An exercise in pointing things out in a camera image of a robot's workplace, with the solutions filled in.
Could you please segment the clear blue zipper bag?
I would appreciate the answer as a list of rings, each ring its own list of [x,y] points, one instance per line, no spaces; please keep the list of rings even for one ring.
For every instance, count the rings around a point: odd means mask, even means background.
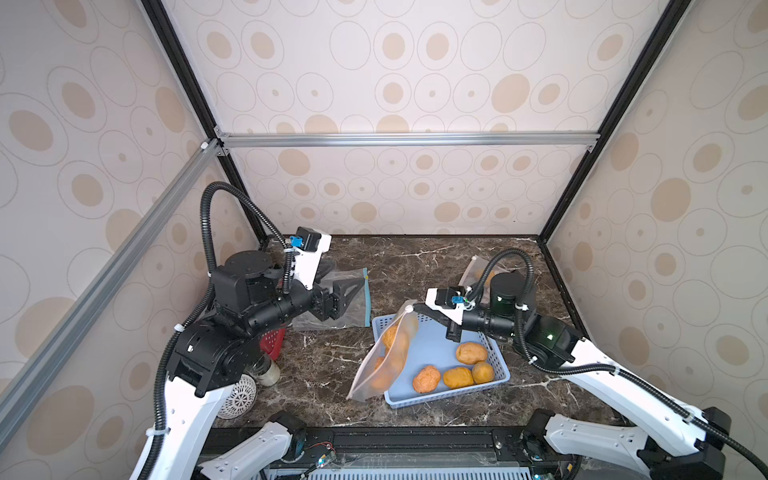
[[[297,331],[367,327],[371,320],[368,270],[339,270],[334,263],[320,265],[315,277],[319,303],[292,321]]]

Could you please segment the clear pink zipper bag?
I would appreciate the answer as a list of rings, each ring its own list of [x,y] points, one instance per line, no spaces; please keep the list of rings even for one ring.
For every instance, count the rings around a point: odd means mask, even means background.
[[[489,261],[487,259],[474,255],[465,269],[459,281],[459,285],[462,287],[474,285],[481,278],[488,263]],[[495,265],[483,284],[484,292],[487,293],[489,291],[490,282],[496,275],[506,272],[508,272],[507,268],[504,268],[500,264]]]

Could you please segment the clear pink zipper bag spare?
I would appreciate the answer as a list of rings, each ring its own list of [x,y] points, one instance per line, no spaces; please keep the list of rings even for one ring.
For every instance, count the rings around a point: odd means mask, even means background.
[[[419,329],[414,304],[414,300],[407,300],[400,307],[368,352],[352,382],[348,400],[363,402],[382,395],[401,375]]]

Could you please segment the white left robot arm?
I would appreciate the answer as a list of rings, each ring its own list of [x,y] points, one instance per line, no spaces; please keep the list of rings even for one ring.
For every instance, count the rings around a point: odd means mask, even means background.
[[[324,287],[320,251],[289,250],[282,266],[261,251],[236,253],[210,273],[190,317],[177,325],[158,366],[155,420],[147,432],[135,479],[180,479],[190,474],[213,417],[248,367],[269,371],[261,340],[309,315],[342,318],[356,298],[367,298],[365,275]]]

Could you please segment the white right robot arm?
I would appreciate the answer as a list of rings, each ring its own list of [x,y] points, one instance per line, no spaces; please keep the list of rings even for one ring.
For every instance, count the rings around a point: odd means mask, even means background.
[[[564,378],[630,421],[618,427],[577,421],[551,410],[534,412],[520,434],[531,461],[548,454],[590,457],[633,470],[650,479],[720,479],[724,447],[749,461],[762,475],[767,465],[729,435],[721,410],[687,405],[613,361],[566,323],[535,312],[530,272],[496,275],[487,289],[432,288],[425,301],[406,307],[444,325],[449,340],[479,332],[508,341],[533,368]]]

